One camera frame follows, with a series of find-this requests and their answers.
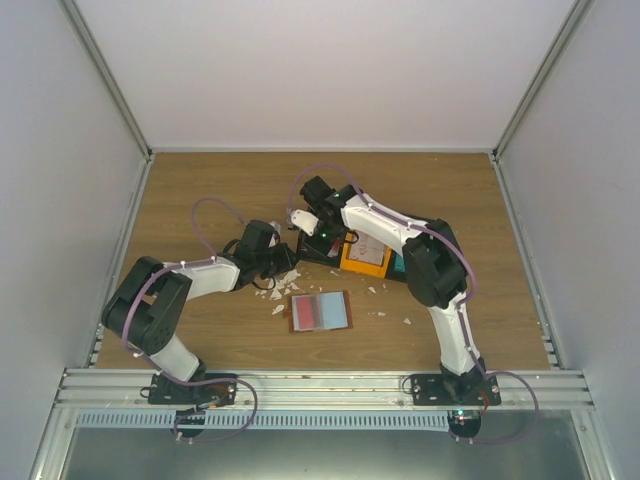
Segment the brown leather card holder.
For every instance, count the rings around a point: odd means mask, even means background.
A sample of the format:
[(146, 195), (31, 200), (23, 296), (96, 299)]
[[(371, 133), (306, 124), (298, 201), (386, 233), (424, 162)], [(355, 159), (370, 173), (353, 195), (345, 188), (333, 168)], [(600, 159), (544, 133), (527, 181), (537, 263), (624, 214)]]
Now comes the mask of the brown leather card holder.
[(285, 316), (291, 333), (347, 330), (353, 328), (348, 292), (294, 295), (288, 301)]

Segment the red circle card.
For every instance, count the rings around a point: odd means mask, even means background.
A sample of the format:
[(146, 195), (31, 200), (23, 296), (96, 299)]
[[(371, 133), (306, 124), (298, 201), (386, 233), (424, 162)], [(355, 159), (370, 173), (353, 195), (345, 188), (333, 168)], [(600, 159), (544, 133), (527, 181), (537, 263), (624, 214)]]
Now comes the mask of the red circle card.
[(316, 295), (296, 296), (292, 300), (292, 322), (296, 331), (313, 331), (321, 327), (321, 312)]

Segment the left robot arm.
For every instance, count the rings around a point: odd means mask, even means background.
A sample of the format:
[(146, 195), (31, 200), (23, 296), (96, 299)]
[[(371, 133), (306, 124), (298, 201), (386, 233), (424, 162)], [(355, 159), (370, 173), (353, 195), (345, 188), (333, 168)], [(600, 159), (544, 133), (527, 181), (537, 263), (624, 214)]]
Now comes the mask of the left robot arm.
[(107, 301), (101, 323), (132, 355), (167, 377), (181, 402), (193, 404), (205, 395), (206, 380), (203, 361), (176, 333), (187, 301), (255, 287), (258, 280), (273, 280), (296, 263), (277, 226), (252, 220), (241, 238), (203, 260), (163, 263), (139, 258)]

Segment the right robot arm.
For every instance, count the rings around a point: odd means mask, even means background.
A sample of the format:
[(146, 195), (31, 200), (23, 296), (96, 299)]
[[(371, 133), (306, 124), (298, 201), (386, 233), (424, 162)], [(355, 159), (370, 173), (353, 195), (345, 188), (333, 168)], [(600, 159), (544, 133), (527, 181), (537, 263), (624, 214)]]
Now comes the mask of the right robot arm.
[(401, 214), (352, 185), (336, 190), (319, 176), (300, 195), (308, 209), (289, 210), (289, 222), (306, 236), (329, 242), (364, 234), (403, 259), (408, 289), (429, 311), (437, 334), (444, 396), (468, 403), (484, 372), (466, 307), (467, 282), (475, 275), (449, 224)]

